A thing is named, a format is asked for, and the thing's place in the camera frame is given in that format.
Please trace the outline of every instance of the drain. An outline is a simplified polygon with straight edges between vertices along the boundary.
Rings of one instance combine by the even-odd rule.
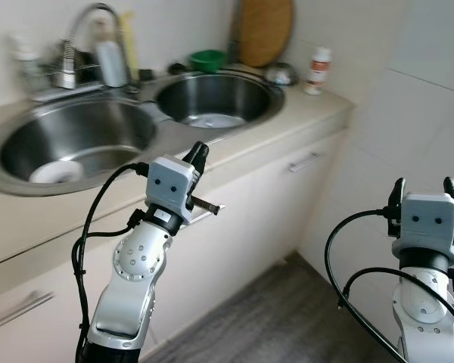
[[[39,184],[77,182],[83,174],[82,165],[76,161],[52,161],[34,170],[29,177],[29,182]]]

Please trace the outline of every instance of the cabinet door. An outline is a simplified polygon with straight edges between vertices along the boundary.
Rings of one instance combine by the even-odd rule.
[[[208,183],[212,175],[205,175]],[[179,231],[166,255],[166,268],[156,286],[151,326],[158,342],[173,337],[255,277],[244,253],[251,175],[245,175],[207,194],[224,204],[218,216],[208,216]],[[194,210],[195,216],[204,211]]]
[[[257,250],[252,253],[257,264],[267,268],[301,243],[341,135],[275,160],[254,173],[249,244]]]
[[[65,235],[70,245],[79,232]],[[119,238],[87,252],[85,286],[90,315],[111,276],[111,255]],[[76,281],[69,262],[0,295],[0,361],[23,363],[71,363],[74,361],[81,311]],[[154,347],[151,335],[145,354]]]

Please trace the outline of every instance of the black cable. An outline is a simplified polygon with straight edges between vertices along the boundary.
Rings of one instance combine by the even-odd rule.
[[[117,236],[120,236],[121,234],[128,233],[131,230],[132,230],[132,227],[128,226],[128,227],[126,227],[124,229],[121,229],[120,231],[115,231],[115,232],[92,232],[92,233],[88,233],[86,238],[90,238],[90,237],[117,237]],[[74,271],[76,270],[77,259],[78,259],[77,249],[79,248],[79,244],[81,243],[81,240],[82,240],[81,237],[79,237],[77,239],[76,243],[73,245],[73,249],[72,249],[72,252],[70,254],[70,258],[71,258],[71,260],[73,262]]]
[[[148,175],[148,165],[147,164],[141,164],[140,167],[143,168],[145,166],[146,168],[146,175]],[[83,270],[83,264],[84,264],[84,251],[86,248],[86,239],[88,237],[88,232],[89,232],[89,226],[92,223],[92,217],[95,213],[96,208],[98,207],[99,202],[101,201],[101,198],[103,197],[104,193],[106,193],[106,190],[110,187],[110,185],[113,183],[114,179],[116,179],[120,174],[127,170],[136,170],[137,173],[143,174],[143,170],[138,171],[138,164],[126,164],[118,168],[104,183],[102,186],[101,190],[99,191],[98,195],[92,202],[91,208],[89,208],[88,215],[86,217],[86,221],[84,222],[84,227],[82,229],[82,235],[81,238],[78,240],[79,242],[74,244],[73,247],[73,253],[71,256],[72,259],[72,264],[73,264],[73,269],[74,269],[74,275],[76,276],[76,283],[77,283],[77,288],[79,290],[79,301],[81,302],[81,310],[82,310],[82,323],[80,325],[80,335],[79,335],[79,341],[77,342],[77,347],[76,347],[76,363],[79,363],[79,357],[81,354],[81,350],[84,346],[84,342],[86,340],[86,335],[89,330],[89,307],[88,307],[88,298],[86,296],[86,289],[84,288],[84,280],[82,276],[86,273],[85,270]]]
[[[349,216],[348,218],[341,221],[331,232],[328,240],[326,241],[325,247],[325,267],[326,272],[328,273],[328,278],[333,286],[340,302],[338,306],[346,307],[348,312],[353,315],[353,317],[379,342],[398,362],[400,363],[408,363],[407,360],[404,359],[399,353],[395,346],[393,346],[387,338],[368,321],[356,308],[348,301],[348,299],[342,294],[340,287],[338,286],[336,280],[334,279],[333,271],[331,269],[331,262],[330,262],[330,252],[331,252],[331,245],[333,244],[334,237],[338,234],[338,232],[348,223],[354,221],[355,219],[362,218],[365,216],[382,216],[384,211],[382,209],[374,209],[374,210],[367,210],[365,212],[360,212]]]
[[[345,295],[345,297],[348,298],[348,295],[350,294],[350,288],[351,288],[351,285],[353,284],[353,282],[360,276],[371,274],[373,272],[380,272],[380,273],[389,274],[389,275],[396,275],[396,276],[400,276],[401,278],[405,278],[406,280],[409,280],[413,284],[419,286],[422,290],[424,290],[426,293],[431,295],[437,301],[439,301],[439,303],[444,305],[446,307],[446,309],[454,317],[454,308],[441,295],[436,293],[428,285],[424,284],[422,281],[420,281],[416,277],[409,275],[403,271],[394,270],[393,268],[371,267],[371,268],[364,268],[363,270],[356,272],[355,274],[353,274],[353,276],[351,278],[348,279],[348,282],[343,289],[343,295]]]

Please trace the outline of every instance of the double sink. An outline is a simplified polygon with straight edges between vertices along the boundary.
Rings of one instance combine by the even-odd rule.
[[[134,98],[105,90],[46,104],[0,127],[0,191],[38,197],[93,188],[124,163],[221,140],[283,104],[280,88],[240,71],[149,82]],[[38,172],[48,178],[38,181]]]

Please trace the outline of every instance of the bottle cap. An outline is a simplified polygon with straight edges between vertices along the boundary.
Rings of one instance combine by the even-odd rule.
[[[23,34],[12,33],[9,35],[11,51],[19,61],[34,61],[39,55],[30,44],[30,40]]]
[[[316,56],[321,58],[331,58],[331,49],[325,47],[316,48]]]

